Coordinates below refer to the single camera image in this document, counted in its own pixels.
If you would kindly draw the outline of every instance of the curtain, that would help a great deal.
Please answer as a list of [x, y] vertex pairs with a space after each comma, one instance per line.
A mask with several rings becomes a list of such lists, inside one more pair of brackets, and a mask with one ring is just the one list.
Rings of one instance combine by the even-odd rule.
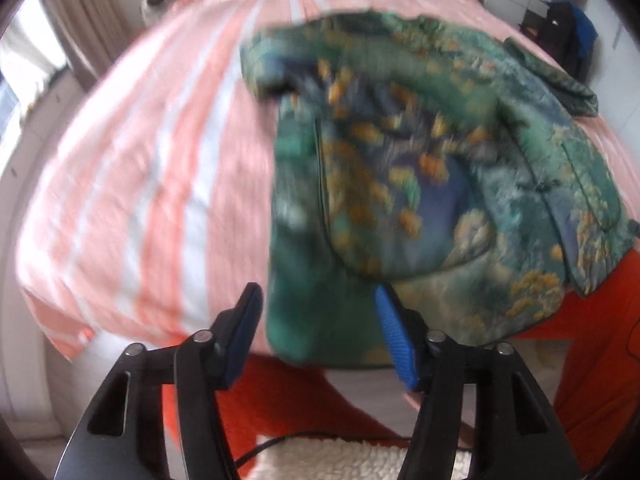
[[76, 77], [87, 88], [132, 39], [114, 0], [43, 0]]

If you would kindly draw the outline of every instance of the orange fabric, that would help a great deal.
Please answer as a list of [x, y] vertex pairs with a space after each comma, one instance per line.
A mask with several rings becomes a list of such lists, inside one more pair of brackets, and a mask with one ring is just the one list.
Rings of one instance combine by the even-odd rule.
[[[164, 424], [178, 440], [175, 389], [162, 391]], [[228, 392], [216, 396], [231, 455], [256, 446], [258, 435], [326, 431], [343, 436], [397, 436], [341, 396], [322, 370], [295, 368], [273, 357], [250, 355], [244, 373]], [[381, 445], [402, 446], [398, 441]], [[240, 471], [246, 474], [253, 461]]]
[[[594, 294], [568, 294], [555, 317], [519, 336], [574, 342], [554, 408], [585, 472], [603, 459], [640, 396], [639, 284], [640, 254], [631, 251]], [[167, 386], [163, 394], [165, 424], [177, 440], [175, 391]], [[251, 355], [233, 389], [218, 394], [218, 406], [235, 458], [253, 449], [259, 434], [394, 435], [351, 406], [321, 370], [270, 357]]]
[[583, 471], [603, 459], [640, 398], [640, 254], [631, 251], [587, 298], [520, 335], [571, 339], [554, 409]]

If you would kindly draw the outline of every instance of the black cable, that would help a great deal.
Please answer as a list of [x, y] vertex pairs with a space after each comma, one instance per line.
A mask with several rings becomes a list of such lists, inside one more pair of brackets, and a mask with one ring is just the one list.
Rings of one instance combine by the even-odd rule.
[[244, 464], [249, 462], [252, 458], [255, 458], [260, 453], [262, 453], [265, 449], [269, 449], [270, 447], [276, 446], [276, 444], [280, 444], [285, 440], [289, 440], [290, 438], [296, 438], [300, 436], [306, 437], [323, 437], [330, 439], [340, 438], [341, 440], [345, 440], [346, 442], [370, 442], [372, 440], [406, 440], [410, 441], [410, 436], [343, 436], [333, 433], [327, 433], [326, 431], [299, 431], [297, 433], [289, 433], [283, 436], [277, 436], [276, 438], [272, 438], [271, 440], [267, 440], [262, 444], [254, 447], [251, 451], [245, 453], [240, 458], [236, 460], [236, 469], [240, 469]]

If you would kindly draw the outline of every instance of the white fluffy rug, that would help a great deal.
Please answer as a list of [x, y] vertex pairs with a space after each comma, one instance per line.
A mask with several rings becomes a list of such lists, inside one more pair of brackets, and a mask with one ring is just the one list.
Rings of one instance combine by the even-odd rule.
[[[258, 444], [268, 440], [261, 438]], [[261, 452], [247, 480], [396, 480], [406, 449], [366, 442], [292, 438]], [[471, 453], [459, 451], [452, 480], [466, 478]]]

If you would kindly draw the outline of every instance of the blue gripper pad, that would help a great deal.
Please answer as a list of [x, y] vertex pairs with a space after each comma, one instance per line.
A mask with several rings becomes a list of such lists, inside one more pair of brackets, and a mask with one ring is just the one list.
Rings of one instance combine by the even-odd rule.
[[257, 283], [248, 283], [238, 304], [218, 314], [212, 325], [216, 344], [225, 357], [222, 384], [226, 388], [230, 388], [242, 375], [261, 314], [262, 289]]
[[396, 373], [405, 386], [412, 391], [420, 380], [417, 367], [418, 349], [404, 325], [402, 319], [404, 307], [400, 304], [393, 290], [388, 289], [390, 289], [390, 285], [380, 285], [376, 289], [376, 314], [378, 314]]

